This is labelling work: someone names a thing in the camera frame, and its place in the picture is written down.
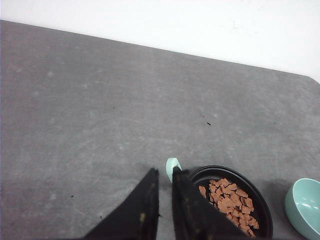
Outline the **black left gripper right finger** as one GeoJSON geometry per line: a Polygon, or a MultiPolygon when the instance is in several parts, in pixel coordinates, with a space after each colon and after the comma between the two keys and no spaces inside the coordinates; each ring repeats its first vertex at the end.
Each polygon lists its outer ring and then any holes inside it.
{"type": "Polygon", "coordinates": [[[248,237],[216,210],[191,182],[173,168],[172,216],[177,240],[246,240],[248,237]]]}

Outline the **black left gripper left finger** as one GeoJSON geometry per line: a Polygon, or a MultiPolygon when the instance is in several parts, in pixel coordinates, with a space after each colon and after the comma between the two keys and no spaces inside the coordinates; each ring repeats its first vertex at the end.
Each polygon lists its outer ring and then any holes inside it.
{"type": "Polygon", "coordinates": [[[159,216],[159,171],[151,168],[123,203],[84,239],[155,240],[159,216]]]}

